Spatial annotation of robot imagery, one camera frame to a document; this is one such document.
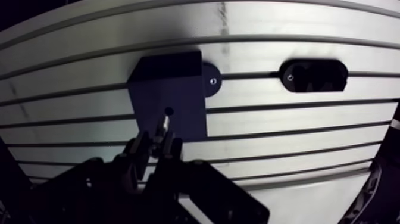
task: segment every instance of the horizontal groove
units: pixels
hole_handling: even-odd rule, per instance
[[[21,161],[17,160],[18,164],[28,164],[28,165],[43,165],[43,166],[76,166],[80,163],[57,163],[57,162],[47,162],[47,161]]]
[[[72,63],[91,58],[104,57],[107,55],[122,54],[132,51],[143,51],[154,48],[167,48],[173,46],[197,45],[209,43],[230,43],[230,42],[315,42],[315,43],[336,43],[346,45],[372,46],[387,49],[400,49],[400,44],[387,43],[381,41],[370,41],[355,38],[339,38],[331,36],[314,36],[314,35],[230,35],[230,36],[206,36],[198,38],[181,38],[167,41],[155,41],[148,43],[139,43],[116,48],[102,49],[79,55],[59,58],[53,61],[37,64],[23,69],[11,71],[0,76],[0,80],[9,79],[22,74],[47,69],[62,64]]]
[[[232,181],[244,181],[244,180],[250,180],[250,179],[260,179],[260,178],[275,178],[278,176],[287,176],[287,175],[296,175],[296,174],[301,174],[301,173],[309,173],[309,172],[316,172],[316,171],[321,171],[321,170],[329,170],[329,169],[334,169],[334,168],[340,168],[340,167],[345,167],[345,166],[351,166],[351,165],[356,165],[360,163],[366,163],[369,161],[373,161],[373,158],[370,158],[368,160],[361,160],[361,161],[356,161],[352,163],[344,163],[344,164],[338,164],[334,166],[325,166],[325,167],[319,167],[315,169],[309,169],[309,170],[298,170],[298,171],[293,171],[293,172],[286,172],[286,173],[275,173],[275,174],[270,174],[270,175],[259,175],[259,176],[246,176],[246,177],[241,177],[241,178],[232,178]]]
[[[207,114],[250,112],[250,111],[263,111],[263,110],[285,110],[285,109],[311,108],[311,107],[335,107],[344,105],[384,104],[389,102],[396,102],[396,101],[394,99],[365,99],[365,100],[328,101],[328,102],[297,102],[293,104],[256,105],[256,106],[244,106],[244,107],[223,107],[223,108],[207,109]]]
[[[344,126],[333,126],[333,127],[320,127],[314,129],[302,129],[302,130],[287,130],[282,132],[267,132],[267,133],[256,133],[256,134],[245,134],[245,135],[231,135],[231,136],[214,136],[207,137],[205,139],[198,139],[197,141],[186,141],[186,142],[204,142],[204,141],[225,141],[235,139],[247,139],[247,138],[263,138],[272,136],[285,136],[285,135],[298,135],[304,133],[316,133],[316,132],[329,132],[333,130],[346,130],[359,127],[372,127],[380,125],[389,125],[390,121],[386,122],[374,122],[357,125],[344,125]],[[99,146],[125,146],[127,141],[117,142],[72,142],[72,143],[41,143],[41,144],[6,144],[7,147],[99,147]]]
[[[400,74],[397,73],[365,73],[365,72],[350,72],[349,77],[378,77],[378,78],[400,78]],[[233,74],[222,74],[223,80],[248,80],[248,79],[277,79],[279,78],[278,72],[260,72],[260,73],[233,73]],[[92,94],[95,92],[115,91],[127,89],[126,83],[115,83],[102,86],[93,86],[80,89],[72,89],[61,92],[54,92],[50,94],[36,95],[32,97],[25,97],[22,99],[13,99],[10,101],[0,102],[0,107],[21,104],[26,102],[40,101],[53,98],[70,97],[81,94]]]
[[[27,176],[27,177],[29,179],[38,179],[38,180],[46,180],[46,181],[53,179],[53,178],[48,178],[48,177],[45,177],[45,176]],[[138,181],[137,184],[146,184],[146,182],[145,181]]]
[[[376,142],[368,142],[368,143],[357,144],[357,145],[348,145],[348,146],[344,146],[344,147],[327,148],[327,149],[323,149],[323,150],[305,151],[305,152],[299,152],[299,153],[265,155],[265,156],[258,156],[258,157],[228,158],[228,159],[221,159],[221,160],[207,160],[207,162],[209,162],[210,164],[216,164],[216,163],[235,163],[235,162],[241,162],[241,161],[254,161],[254,160],[270,160],[270,159],[274,159],[274,158],[295,157],[295,156],[300,156],[300,155],[312,155],[312,154],[329,153],[329,152],[334,152],[334,151],[350,150],[353,148],[366,147],[366,146],[376,145],[376,144],[381,144],[381,143],[382,143],[382,141],[376,141]],[[30,164],[30,165],[44,165],[44,166],[76,166],[76,165],[80,164],[80,163],[61,163],[61,162],[48,162],[48,161],[20,161],[20,160],[17,160],[17,163]],[[157,165],[157,163],[148,163],[148,167],[154,167],[156,165]]]
[[[273,182],[273,183],[258,183],[253,185],[242,185],[242,188],[246,191],[259,191],[266,189],[276,189],[276,188],[287,188],[291,186],[299,186],[299,185],[309,185],[313,183],[321,183],[325,181],[333,181],[341,178],[349,178],[353,176],[363,175],[369,173],[369,168],[360,168],[355,170],[350,170],[341,173],[334,173],[331,175],[324,176],[316,176],[305,179],[297,179],[292,181],[283,181],[283,182]]]
[[[222,80],[246,80],[246,79],[276,79],[279,78],[277,71],[222,74]]]
[[[365,78],[400,78],[399,73],[379,73],[379,72],[349,72],[349,77],[365,77]]]
[[[234,1],[246,1],[246,0],[229,0],[225,2],[234,2]],[[385,15],[393,18],[400,18],[400,13],[396,11],[387,10],[384,8],[374,7],[370,5],[364,5],[354,2],[346,2],[341,0],[259,0],[261,2],[292,2],[292,3],[303,3],[303,4],[313,4],[313,5],[324,5],[330,7],[338,7],[338,8],[347,8],[351,10],[364,11],[368,13]],[[60,30],[66,27],[74,26],[80,23],[85,23],[92,20],[97,20],[100,18],[110,17],[113,15],[131,13],[134,11],[140,10],[148,10],[152,8],[160,8],[160,7],[169,7],[175,5],[186,5],[186,4],[196,4],[196,3],[206,3],[206,2],[219,2],[216,0],[163,0],[163,1],[146,1],[146,2],[138,2],[129,5],[122,5],[115,8],[109,8],[106,10],[100,10],[94,13],[89,13],[85,15],[80,15],[75,18],[69,18],[67,20],[57,22],[55,24],[51,24],[49,26],[45,26],[39,28],[30,33],[26,33],[24,35],[18,36],[12,40],[6,41],[0,44],[0,50],[9,48],[18,43],[27,41],[32,38],[36,38],[38,36],[42,36],[47,33],[54,32],[56,30]]]
[[[381,144],[382,141],[376,142],[368,142],[363,144],[356,144],[356,145],[347,145],[344,147],[336,147],[336,148],[326,148],[322,150],[311,150],[311,151],[303,151],[298,153],[287,153],[287,154],[277,154],[277,155],[265,155],[265,156],[258,156],[258,157],[243,157],[243,158],[230,158],[230,159],[221,159],[221,160],[208,160],[209,163],[235,163],[235,162],[242,162],[242,161],[254,161],[254,160],[271,160],[274,158],[286,158],[286,157],[295,157],[301,155],[314,155],[314,154],[321,154],[321,153],[330,153],[335,151],[342,151],[342,150],[351,150],[354,148],[361,148],[370,145],[377,145]]]
[[[67,124],[79,124],[89,122],[109,122],[116,120],[133,120],[135,119],[134,114],[122,114],[122,115],[111,115],[101,117],[83,117],[75,119],[63,119],[63,120],[48,120],[44,122],[28,122],[28,123],[17,123],[11,125],[0,125],[0,129],[10,129],[18,127],[38,127],[38,126],[49,126],[49,125],[67,125]]]
[[[332,102],[301,102],[293,104],[273,104],[273,105],[256,105],[244,107],[223,107],[223,108],[210,108],[206,109],[207,114],[218,113],[238,113],[250,111],[266,111],[266,110],[288,110],[295,108],[313,108],[313,107],[335,107],[344,105],[366,105],[366,104],[384,104],[396,102],[395,99],[368,99],[368,100],[353,100],[353,101],[332,101]],[[0,125],[0,129],[11,129],[19,127],[35,127],[35,126],[49,126],[49,125],[66,125],[66,124],[79,124],[89,122],[108,122],[118,120],[133,120],[134,114],[121,114],[99,117],[82,117],[75,119],[61,119],[61,120],[47,120],[42,122],[27,122]]]
[[[32,102],[32,101],[53,99],[53,98],[59,98],[59,97],[70,97],[70,96],[74,96],[74,95],[91,94],[91,93],[95,93],[95,92],[114,91],[114,90],[119,90],[119,89],[126,89],[126,84],[125,83],[117,83],[117,84],[110,84],[110,85],[104,85],[104,86],[94,86],[94,87],[87,87],[87,88],[81,88],[81,89],[73,89],[73,90],[68,90],[68,91],[54,92],[51,94],[42,94],[42,95],[26,97],[26,98],[22,98],[22,99],[14,99],[14,100],[10,100],[10,101],[0,102],[0,107],[13,105],[13,104],[21,104],[24,102]]]
[[[325,167],[319,167],[319,168],[315,168],[315,169],[298,170],[298,171],[286,172],[286,173],[275,173],[272,175],[259,175],[259,176],[247,176],[247,177],[242,177],[242,178],[231,178],[230,180],[231,181],[244,181],[244,180],[250,180],[250,179],[275,178],[275,177],[279,177],[279,176],[297,175],[297,174],[303,174],[303,173],[311,173],[311,172],[317,172],[317,171],[322,171],[322,170],[335,169],[335,168],[346,167],[346,166],[351,166],[351,165],[356,165],[356,164],[361,164],[361,163],[367,163],[370,161],[373,161],[373,159],[371,158],[368,160],[360,160],[360,161],[355,161],[352,163],[344,163],[344,164],[338,164],[338,165],[334,165],[334,166],[325,166]],[[346,172],[346,173],[354,173],[354,172],[359,173],[359,172],[366,172],[367,170],[368,169],[358,169],[358,170],[354,170],[354,171]],[[51,179],[51,178],[41,177],[41,176],[28,176],[28,178],[43,179],[43,180]]]
[[[186,142],[226,141],[226,140],[237,140],[237,139],[248,139],[248,138],[266,138],[266,137],[274,137],[274,136],[299,135],[299,134],[316,133],[316,132],[330,132],[330,131],[333,131],[333,130],[346,130],[346,129],[353,129],[353,128],[359,128],[359,127],[372,127],[372,126],[380,126],[380,125],[389,125],[390,123],[391,123],[391,121],[385,121],[385,122],[373,122],[373,123],[364,123],[364,124],[357,124],[357,125],[318,127],[318,128],[301,129],[301,130],[284,130],[284,131],[281,131],[281,132],[253,133],[253,134],[226,135],[226,136],[212,136],[212,137],[207,137],[207,138],[205,138],[203,140],[186,141]]]
[[[27,176],[29,179],[38,179],[38,180],[50,180],[51,178],[47,178],[44,176]]]
[[[6,144],[7,147],[14,148],[64,148],[64,147],[102,147],[102,146],[125,146],[127,141],[115,142],[66,142],[66,143],[38,143],[38,144]]]

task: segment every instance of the round hole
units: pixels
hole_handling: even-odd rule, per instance
[[[210,79],[210,84],[216,85],[217,84],[217,79],[216,78]]]
[[[294,77],[292,74],[290,74],[290,75],[287,76],[287,80],[290,81],[290,82],[293,81],[294,78],[295,78],[295,77]]]
[[[168,116],[172,116],[174,114],[174,109],[172,109],[171,107],[167,107],[165,109],[165,114]]]

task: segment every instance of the black mounting bracket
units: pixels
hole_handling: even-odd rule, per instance
[[[218,68],[202,61],[201,51],[143,57],[127,86],[140,131],[154,136],[163,115],[170,117],[176,137],[207,137],[205,97],[222,84]]]

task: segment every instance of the dark background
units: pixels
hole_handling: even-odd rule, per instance
[[[0,0],[0,32],[39,14],[80,0]]]

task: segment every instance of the white slatwall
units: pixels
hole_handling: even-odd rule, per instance
[[[225,80],[205,100],[208,138],[185,143],[185,161],[209,160],[241,186],[366,169],[400,98],[400,3],[296,2],[82,1],[5,30],[0,136],[36,183],[111,161],[139,131],[124,88],[139,59],[198,49]],[[341,60],[345,91],[288,92],[268,73],[290,58]],[[366,178],[251,194],[272,223],[337,223]]]

